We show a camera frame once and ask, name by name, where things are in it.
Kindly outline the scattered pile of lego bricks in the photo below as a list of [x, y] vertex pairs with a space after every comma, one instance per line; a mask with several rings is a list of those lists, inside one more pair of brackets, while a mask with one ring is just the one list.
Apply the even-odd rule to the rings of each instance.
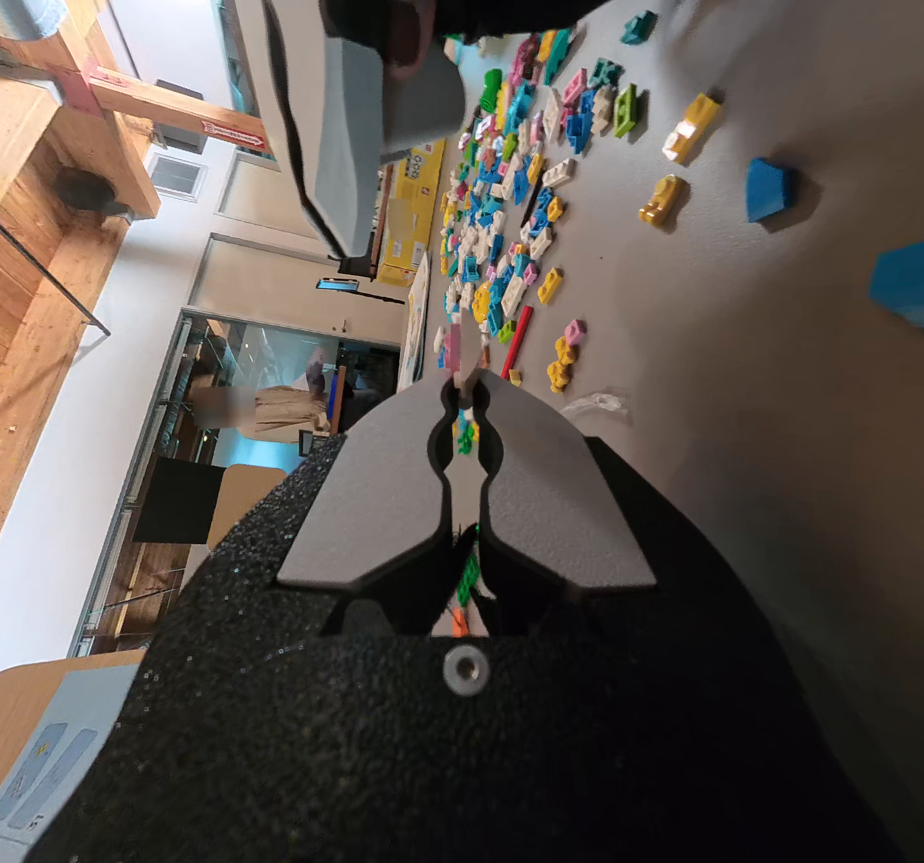
[[457, 141], [460, 163], [441, 205], [440, 272], [448, 279], [447, 323], [434, 343], [471, 314], [491, 341], [509, 345], [530, 288], [546, 305], [560, 270], [542, 271], [567, 210], [560, 188], [573, 177], [591, 141], [623, 139], [639, 124], [637, 87], [620, 88], [622, 66], [599, 57], [561, 80], [578, 29], [531, 34], [507, 71], [484, 75], [483, 90]]

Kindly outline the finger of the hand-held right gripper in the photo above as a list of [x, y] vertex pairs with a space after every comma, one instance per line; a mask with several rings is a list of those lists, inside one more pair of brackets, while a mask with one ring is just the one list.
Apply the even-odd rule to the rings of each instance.
[[456, 134], [464, 123], [466, 108], [458, 66], [445, 55], [444, 46], [433, 42], [412, 77], [385, 77], [380, 163], [399, 162], [414, 148]]
[[364, 255], [384, 144], [379, 53], [342, 37], [326, 0], [232, 1], [275, 162], [329, 255]]

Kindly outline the wooden chair back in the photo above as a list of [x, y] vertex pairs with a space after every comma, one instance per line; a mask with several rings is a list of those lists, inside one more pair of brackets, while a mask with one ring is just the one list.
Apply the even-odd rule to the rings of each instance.
[[286, 477], [287, 473], [277, 467], [251, 464], [226, 467], [205, 542], [208, 549], [213, 551], [228, 532]]

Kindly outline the yellow and white lego brick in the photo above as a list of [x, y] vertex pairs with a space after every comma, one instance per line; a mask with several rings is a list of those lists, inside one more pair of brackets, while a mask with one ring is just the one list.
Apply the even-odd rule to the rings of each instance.
[[698, 94], [664, 141], [664, 157], [684, 164], [721, 111], [722, 105], [709, 94]]

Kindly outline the yellow lego clip pieces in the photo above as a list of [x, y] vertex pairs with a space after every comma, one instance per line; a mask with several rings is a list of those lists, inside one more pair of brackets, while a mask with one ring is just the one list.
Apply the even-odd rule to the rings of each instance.
[[579, 345], [570, 343], [562, 335], [555, 343], [556, 360], [549, 364], [547, 374], [551, 390], [556, 394], [563, 394], [572, 381], [573, 366], [579, 356]]

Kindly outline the thin black metal rod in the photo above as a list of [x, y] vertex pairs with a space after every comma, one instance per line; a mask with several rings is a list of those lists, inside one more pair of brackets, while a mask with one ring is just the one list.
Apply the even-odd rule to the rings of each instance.
[[68, 301], [81, 315], [82, 320], [86, 325], [92, 326], [99, 330], [104, 337], [109, 338], [111, 336], [111, 331], [91, 312], [64, 284], [61, 282], [52, 271], [48, 269], [40, 259], [35, 256], [26, 245], [23, 245], [20, 240], [13, 234], [6, 225], [1, 224], [1, 235], [6, 240], [6, 243], [10, 245], [13, 250], [17, 253], [18, 256], [21, 256], [31, 268], [34, 268], [40, 273], [40, 276], [52, 285], [52, 288], [58, 292], [63, 298]]

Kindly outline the white wall vent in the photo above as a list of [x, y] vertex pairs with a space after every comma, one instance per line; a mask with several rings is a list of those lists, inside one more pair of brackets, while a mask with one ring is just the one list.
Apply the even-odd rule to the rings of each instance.
[[159, 196], [193, 203], [200, 200], [207, 165], [157, 152], [150, 156], [147, 168]]

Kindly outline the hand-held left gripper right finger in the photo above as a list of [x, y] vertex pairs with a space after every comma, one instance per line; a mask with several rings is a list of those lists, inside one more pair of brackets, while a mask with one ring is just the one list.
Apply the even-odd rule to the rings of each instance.
[[653, 591], [653, 569], [580, 430], [489, 371], [472, 407], [491, 633], [530, 634], [562, 603]]

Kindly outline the yellow lego box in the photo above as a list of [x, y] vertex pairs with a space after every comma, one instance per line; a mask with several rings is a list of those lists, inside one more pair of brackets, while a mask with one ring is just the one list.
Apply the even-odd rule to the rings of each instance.
[[445, 153], [445, 140], [414, 148], [385, 169], [383, 233], [376, 281], [409, 287], [428, 249]]

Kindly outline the lego instruction booklet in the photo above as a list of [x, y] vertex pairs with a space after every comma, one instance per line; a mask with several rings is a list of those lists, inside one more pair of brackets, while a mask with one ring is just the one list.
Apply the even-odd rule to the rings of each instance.
[[411, 283], [408, 295], [409, 319], [400, 356], [397, 386], [399, 393], [410, 388], [412, 384], [422, 377], [431, 266], [431, 255], [430, 252], [426, 251]]

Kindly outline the grey mat with pictograms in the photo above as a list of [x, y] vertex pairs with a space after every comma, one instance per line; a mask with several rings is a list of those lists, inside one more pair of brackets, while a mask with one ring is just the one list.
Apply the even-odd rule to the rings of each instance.
[[113, 730], [139, 664], [66, 673], [2, 778], [2, 861], [22, 861]]

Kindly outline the transparent curved lego piece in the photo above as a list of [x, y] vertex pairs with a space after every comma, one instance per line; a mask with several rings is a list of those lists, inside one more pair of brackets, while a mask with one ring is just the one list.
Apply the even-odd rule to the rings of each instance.
[[578, 418], [595, 412], [614, 414], [620, 418], [628, 418], [629, 400], [624, 395], [591, 393], [570, 401], [560, 410], [561, 415], [568, 419]]

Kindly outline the pink and white lego assembly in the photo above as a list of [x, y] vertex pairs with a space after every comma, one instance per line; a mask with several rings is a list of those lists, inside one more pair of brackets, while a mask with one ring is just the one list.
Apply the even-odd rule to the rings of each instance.
[[465, 363], [465, 353], [472, 349], [469, 341], [465, 343], [465, 333], [459, 323], [451, 323], [448, 330], [434, 343], [438, 349], [438, 367], [448, 373], [449, 381], [456, 391], [456, 400], [458, 413], [466, 421], [473, 421], [475, 418], [473, 398], [473, 384], [475, 374], [491, 371], [491, 348], [490, 335], [485, 329], [485, 325], [478, 326], [479, 337], [479, 356], [478, 361], [473, 366]]

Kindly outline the person's right hand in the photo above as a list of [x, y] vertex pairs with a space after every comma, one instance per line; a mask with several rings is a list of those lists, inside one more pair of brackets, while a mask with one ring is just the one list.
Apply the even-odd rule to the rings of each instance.
[[395, 83], [415, 75], [433, 44], [437, 0], [387, 0], [388, 29], [383, 60]]

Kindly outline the blue lego slope brick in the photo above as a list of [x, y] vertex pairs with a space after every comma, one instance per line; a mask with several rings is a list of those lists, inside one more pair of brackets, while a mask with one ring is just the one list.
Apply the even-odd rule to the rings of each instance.
[[881, 308], [923, 330], [923, 241], [877, 256], [869, 298]]
[[789, 210], [795, 200], [796, 170], [756, 157], [745, 176], [745, 216], [749, 223]]

